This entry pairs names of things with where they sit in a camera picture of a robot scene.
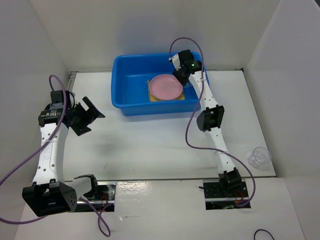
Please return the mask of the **orange plastic plate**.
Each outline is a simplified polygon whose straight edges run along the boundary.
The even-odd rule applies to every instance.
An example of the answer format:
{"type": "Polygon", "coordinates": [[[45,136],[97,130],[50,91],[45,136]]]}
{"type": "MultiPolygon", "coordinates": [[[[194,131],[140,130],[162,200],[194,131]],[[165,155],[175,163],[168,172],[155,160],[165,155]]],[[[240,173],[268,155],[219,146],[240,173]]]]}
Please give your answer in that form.
{"type": "MultiPolygon", "coordinates": [[[[149,98],[150,102],[163,102],[163,101],[166,101],[166,100],[163,100],[163,99],[156,98],[151,92],[148,93],[148,98],[149,98]]],[[[177,97],[177,98],[175,98],[173,100],[174,101],[183,101],[185,99],[186,99],[185,94],[182,93],[179,97],[177,97]]]]}

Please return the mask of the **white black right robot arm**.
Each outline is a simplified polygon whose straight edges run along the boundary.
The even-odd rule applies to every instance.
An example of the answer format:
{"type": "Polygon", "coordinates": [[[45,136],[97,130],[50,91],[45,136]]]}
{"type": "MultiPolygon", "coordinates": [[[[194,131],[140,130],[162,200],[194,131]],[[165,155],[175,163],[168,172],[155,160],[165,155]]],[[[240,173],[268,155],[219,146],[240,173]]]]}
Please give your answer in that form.
{"type": "Polygon", "coordinates": [[[219,105],[213,96],[204,67],[200,60],[195,60],[190,50],[183,50],[171,57],[169,62],[173,64],[172,74],[185,86],[190,83],[198,97],[196,107],[200,107],[201,113],[196,119],[198,129],[212,141],[215,151],[218,152],[217,166],[219,176],[219,191],[225,196],[231,196],[242,184],[242,179],[232,158],[228,155],[228,149],[222,135],[222,120],[225,109],[219,105]]]}

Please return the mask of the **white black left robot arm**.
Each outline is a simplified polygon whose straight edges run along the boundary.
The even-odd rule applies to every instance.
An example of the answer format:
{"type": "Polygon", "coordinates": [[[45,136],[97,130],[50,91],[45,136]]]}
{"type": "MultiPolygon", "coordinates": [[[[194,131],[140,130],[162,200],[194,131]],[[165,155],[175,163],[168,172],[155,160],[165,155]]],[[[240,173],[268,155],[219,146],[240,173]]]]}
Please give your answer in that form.
{"type": "Polygon", "coordinates": [[[38,116],[43,149],[37,170],[31,186],[22,190],[22,198],[37,217],[74,212],[80,198],[94,200],[100,193],[93,174],[77,176],[67,183],[63,161],[69,130],[82,136],[91,131],[91,123],[104,115],[86,96],[82,100],[88,109],[76,102],[70,91],[52,91],[50,97],[51,103],[38,116]]]}

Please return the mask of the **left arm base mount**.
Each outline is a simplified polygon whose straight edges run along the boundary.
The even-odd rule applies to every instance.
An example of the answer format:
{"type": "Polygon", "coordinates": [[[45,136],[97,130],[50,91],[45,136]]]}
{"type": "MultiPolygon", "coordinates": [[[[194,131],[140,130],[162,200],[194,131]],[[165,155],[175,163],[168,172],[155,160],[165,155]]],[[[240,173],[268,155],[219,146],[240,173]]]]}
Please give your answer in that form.
{"type": "Polygon", "coordinates": [[[93,189],[91,181],[74,179],[67,181],[66,185],[72,187],[76,192],[74,213],[93,212],[93,209],[80,198],[87,200],[97,211],[107,207],[104,212],[113,212],[116,198],[115,181],[98,181],[93,189]]]}

